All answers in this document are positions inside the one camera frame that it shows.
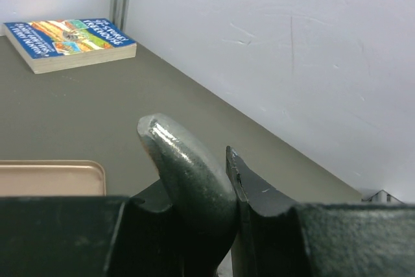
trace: book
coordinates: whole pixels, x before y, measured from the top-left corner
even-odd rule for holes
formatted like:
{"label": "book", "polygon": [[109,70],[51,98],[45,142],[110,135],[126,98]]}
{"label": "book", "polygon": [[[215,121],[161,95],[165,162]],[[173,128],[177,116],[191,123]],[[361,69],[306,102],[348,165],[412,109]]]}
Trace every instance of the book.
{"label": "book", "polygon": [[132,58],[137,43],[107,19],[5,23],[5,34],[35,74]]}

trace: blue book cover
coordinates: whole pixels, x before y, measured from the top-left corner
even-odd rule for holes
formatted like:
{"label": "blue book cover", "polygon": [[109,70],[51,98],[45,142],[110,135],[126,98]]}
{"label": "blue book cover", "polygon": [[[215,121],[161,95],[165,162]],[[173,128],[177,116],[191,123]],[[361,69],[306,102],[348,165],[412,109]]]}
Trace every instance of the blue book cover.
{"label": "blue book cover", "polygon": [[136,44],[107,19],[13,22],[5,27],[32,59]]}

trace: metal tool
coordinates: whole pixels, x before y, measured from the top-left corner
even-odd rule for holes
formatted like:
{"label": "metal tool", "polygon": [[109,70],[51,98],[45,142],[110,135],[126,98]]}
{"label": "metal tool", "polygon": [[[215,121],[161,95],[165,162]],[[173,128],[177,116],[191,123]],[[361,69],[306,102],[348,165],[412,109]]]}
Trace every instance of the metal tool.
{"label": "metal tool", "polygon": [[237,200],[215,157],[182,125],[163,114],[139,120],[137,131],[173,206],[194,231],[184,276],[214,276],[236,234]]}

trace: grey tabletop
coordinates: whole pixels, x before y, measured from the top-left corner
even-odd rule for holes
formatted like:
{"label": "grey tabletop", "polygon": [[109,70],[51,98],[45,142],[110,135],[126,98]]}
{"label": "grey tabletop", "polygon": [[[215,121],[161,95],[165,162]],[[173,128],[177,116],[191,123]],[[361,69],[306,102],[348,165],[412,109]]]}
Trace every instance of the grey tabletop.
{"label": "grey tabletop", "polygon": [[35,75],[0,37],[0,159],[94,160],[108,194],[133,195],[158,179],[136,126],[162,112],[225,166],[233,146],[247,164],[300,201],[360,194],[144,47],[135,58]]}

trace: worn metal surface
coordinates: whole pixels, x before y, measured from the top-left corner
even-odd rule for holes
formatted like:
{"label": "worn metal surface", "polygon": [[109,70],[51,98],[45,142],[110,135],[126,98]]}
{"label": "worn metal surface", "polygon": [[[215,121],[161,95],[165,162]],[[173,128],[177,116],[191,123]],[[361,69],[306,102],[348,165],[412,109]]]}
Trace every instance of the worn metal surface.
{"label": "worn metal surface", "polygon": [[0,276],[105,277],[128,198],[0,198]]}
{"label": "worn metal surface", "polygon": [[290,211],[301,224],[313,276],[413,276],[415,207],[304,204]]}
{"label": "worn metal surface", "polygon": [[232,246],[235,277],[302,276],[303,249],[292,245],[298,235],[275,227],[274,217],[296,202],[255,174],[231,147],[226,149],[226,172],[238,197],[239,232]]}
{"label": "worn metal surface", "polygon": [[236,196],[209,149],[163,114],[142,117],[137,131],[174,207],[187,223],[212,236],[227,233],[236,221]]}
{"label": "worn metal surface", "polygon": [[[148,212],[148,215],[143,215],[146,221],[158,221],[157,228],[147,225],[143,219],[139,220],[136,227],[131,225],[134,235],[139,227],[147,231],[141,234],[143,243],[140,242],[139,245],[142,248],[136,251],[142,254],[141,257],[148,258],[141,269],[148,273],[143,276],[213,277],[217,273],[219,264],[235,239],[236,228],[231,228],[222,236],[212,237],[188,226],[174,209],[161,180],[134,198],[144,201],[140,208]],[[150,257],[146,249],[157,251],[156,256]],[[223,268],[225,267],[222,265],[220,272],[224,271]]]}

